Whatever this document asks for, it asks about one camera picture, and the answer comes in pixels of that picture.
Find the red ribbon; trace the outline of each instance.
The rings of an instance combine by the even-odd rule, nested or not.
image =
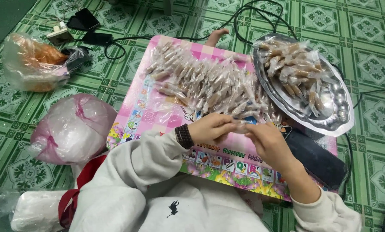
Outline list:
[[[82,172],[76,178],[78,189],[70,189],[63,196],[58,204],[58,218],[59,224],[63,228],[69,228],[74,218],[76,206],[78,205],[79,190],[82,186],[92,180],[99,166],[104,162],[107,155],[98,156],[90,160],[82,169]]]

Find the candy pile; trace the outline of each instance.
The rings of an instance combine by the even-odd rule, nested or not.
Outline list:
[[[331,71],[325,71],[316,50],[308,52],[310,41],[289,43],[271,37],[265,41],[256,41],[258,59],[267,70],[268,78],[278,78],[286,92],[299,99],[307,106],[305,114],[312,112],[316,117],[327,114],[319,93],[327,83],[335,84]]]
[[[197,60],[182,45],[168,42],[152,51],[152,64],[146,72],[157,81],[159,92],[177,97],[201,115],[217,112],[237,119],[253,116],[257,121],[281,122],[257,76],[240,69],[239,61],[244,60],[240,56]]]

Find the white cloth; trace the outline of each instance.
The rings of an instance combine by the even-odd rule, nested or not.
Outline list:
[[[18,199],[11,228],[20,232],[56,232],[61,229],[58,204],[66,191],[27,191]]]
[[[268,229],[233,187],[189,176],[163,197],[144,197],[146,186],[173,177],[181,167],[174,132],[144,132],[113,149],[92,181],[81,188],[70,232],[247,232]],[[174,202],[178,212],[170,208]],[[322,191],[312,204],[294,201],[298,232],[360,232],[360,215]]]

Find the white sweatshirt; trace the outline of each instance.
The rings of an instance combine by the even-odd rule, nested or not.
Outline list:
[[[268,232],[233,187],[200,177],[188,176],[146,200],[147,185],[180,170],[183,151],[174,132],[152,131],[113,149],[81,188],[70,232]],[[315,203],[293,204],[298,232],[361,230],[360,215],[335,193],[322,191]]]

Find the white sleeve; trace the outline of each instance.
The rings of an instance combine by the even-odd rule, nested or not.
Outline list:
[[[175,176],[183,151],[174,131],[146,131],[114,148],[81,188],[70,232],[130,231],[144,210],[147,185]]]
[[[360,232],[360,214],[348,208],[341,197],[322,188],[318,201],[303,204],[293,200],[298,232]]]

